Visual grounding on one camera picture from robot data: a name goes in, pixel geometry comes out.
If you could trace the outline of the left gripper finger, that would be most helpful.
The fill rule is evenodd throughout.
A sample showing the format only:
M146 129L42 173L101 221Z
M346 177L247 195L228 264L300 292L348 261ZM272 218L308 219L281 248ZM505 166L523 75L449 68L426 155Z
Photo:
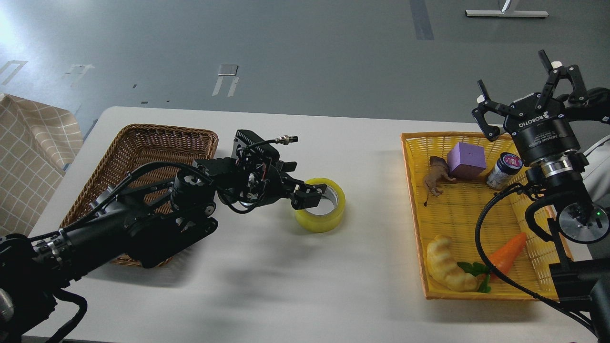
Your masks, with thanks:
M296 184L287 197L294 210L316 208L327 190L327 184Z
M305 184L303 180L296 179L290 175L290 173L296 170L297 165L297 162L279 162L279 176L284 185L295 187L296 185Z

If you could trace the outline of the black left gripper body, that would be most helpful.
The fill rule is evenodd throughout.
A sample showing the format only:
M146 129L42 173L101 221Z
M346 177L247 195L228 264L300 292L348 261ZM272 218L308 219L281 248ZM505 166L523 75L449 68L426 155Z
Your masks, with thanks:
M252 158L238 164L235 158L218 158L216 182L225 193L218 193L222 204L241 202L248 208L273 204L287 198L291 185L284 185L279 176L279 162L261 162Z

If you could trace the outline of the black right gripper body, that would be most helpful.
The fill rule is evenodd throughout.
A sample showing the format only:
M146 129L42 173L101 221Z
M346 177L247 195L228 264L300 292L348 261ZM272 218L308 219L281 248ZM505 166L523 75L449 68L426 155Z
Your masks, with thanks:
M532 93L510 104L515 116L507 116L505 130L527 167L544 158L577 151L581 145L569 122L563 117L563 102L551 99L543 112L536 113L540 93Z

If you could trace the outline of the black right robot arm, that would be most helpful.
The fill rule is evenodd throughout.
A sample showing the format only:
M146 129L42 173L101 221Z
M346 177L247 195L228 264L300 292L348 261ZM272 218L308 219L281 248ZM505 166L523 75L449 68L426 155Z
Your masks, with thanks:
M596 204L587 191L582 174L588 159L570 126L574 121L609 124L609 90L586 89L578 65L553 63L544 50L539 58L548 78L541 92L511 104L490 99L482 81L481 96L471 112L484 137L496 141L509 134L527 167L527 184L514 183L497 193L482 209L475 226L475 245L483 263L503 282L527 293L570 317L599 343L609 341L609 259L573 261L562 238L591 244L609 235L609 209ZM524 212L528 228L556 247L558 263L549 271L558 300L521 286L486 256L481 244L481 226L492 207L508 195L526 195L531 204Z

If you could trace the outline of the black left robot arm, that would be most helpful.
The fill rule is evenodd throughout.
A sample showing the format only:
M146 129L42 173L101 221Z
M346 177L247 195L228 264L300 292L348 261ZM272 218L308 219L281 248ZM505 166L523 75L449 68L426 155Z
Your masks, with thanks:
M121 254L152 268L212 234L215 198L235 213L287 198L296 210L316 208L325 183L307 184L290 176L296 162L283 162L275 145L298 137L264 140L237 130L232 156L196 159L192 164L149 162L109 186L86 213L55 232L1 238L1 341L19 343L28 330L48 319L57 301L78 311L48 339L61 342L82 321L87 300L67 291L71 282Z

